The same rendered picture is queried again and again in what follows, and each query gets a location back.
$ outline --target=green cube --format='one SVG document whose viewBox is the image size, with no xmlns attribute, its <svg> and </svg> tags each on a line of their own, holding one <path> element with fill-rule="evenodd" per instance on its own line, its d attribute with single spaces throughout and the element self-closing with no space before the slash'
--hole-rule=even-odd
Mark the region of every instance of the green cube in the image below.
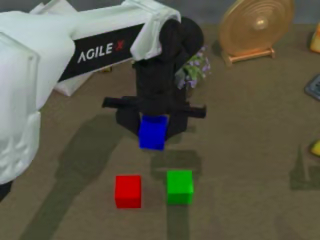
<svg viewBox="0 0 320 240">
<path fill-rule="evenodd" d="M 166 196 L 169 205 L 189 205 L 193 194 L 191 170 L 170 170 L 166 173 Z"/>
</svg>

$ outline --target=red cube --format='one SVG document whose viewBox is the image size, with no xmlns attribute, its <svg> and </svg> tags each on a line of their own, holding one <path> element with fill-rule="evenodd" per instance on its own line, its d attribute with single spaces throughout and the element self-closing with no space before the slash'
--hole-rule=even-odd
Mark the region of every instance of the red cube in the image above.
<svg viewBox="0 0 320 240">
<path fill-rule="evenodd" d="M 115 177 L 114 200 L 118 209 L 141 208 L 141 176 L 118 175 Z"/>
</svg>

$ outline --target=brown table surface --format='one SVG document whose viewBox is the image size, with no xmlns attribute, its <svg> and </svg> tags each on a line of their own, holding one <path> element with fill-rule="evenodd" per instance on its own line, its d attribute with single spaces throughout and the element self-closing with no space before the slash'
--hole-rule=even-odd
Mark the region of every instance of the brown table surface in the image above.
<svg viewBox="0 0 320 240">
<path fill-rule="evenodd" d="M 276 59 L 232 68 L 217 55 L 217 27 L 203 30 L 212 75 L 192 101 L 207 104 L 207 118 L 192 119 L 164 153 L 140 150 L 114 111 L 101 109 L 105 96 L 134 94 L 130 63 L 96 74 L 71 98 L 52 93 L 36 159 L 0 204 L 0 240 L 320 239 L 320 173 L 307 153 L 320 139 L 320 102 L 304 93 L 320 72 L 320 55 L 307 48 L 315 26 L 293 26 Z M 189 207 L 166 206 L 171 167 L 194 170 Z M 142 209 L 115 208 L 118 174 L 143 177 Z"/>
</svg>

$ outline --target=red letter x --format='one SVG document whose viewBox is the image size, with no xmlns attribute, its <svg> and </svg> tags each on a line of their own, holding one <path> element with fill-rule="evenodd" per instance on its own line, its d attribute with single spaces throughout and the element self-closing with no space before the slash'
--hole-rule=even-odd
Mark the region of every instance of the red letter x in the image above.
<svg viewBox="0 0 320 240">
<path fill-rule="evenodd" d="M 119 41 L 116 43 L 116 48 L 115 48 L 115 50 L 116 50 L 116 51 L 121 50 L 121 49 L 124 47 L 124 42 L 125 42 L 125 40 L 119 40 Z"/>
</svg>

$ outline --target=blue cube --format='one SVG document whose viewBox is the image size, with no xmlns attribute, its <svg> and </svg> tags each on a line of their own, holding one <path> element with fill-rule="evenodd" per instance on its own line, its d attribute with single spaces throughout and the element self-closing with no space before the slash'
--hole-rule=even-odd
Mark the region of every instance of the blue cube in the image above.
<svg viewBox="0 0 320 240">
<path fill-rule="evenodd" d="M 166 116 L 142 116 L 139 129 L 139 147 L 141 149 L 165 149 L 168 118 Z"/>
</svg>

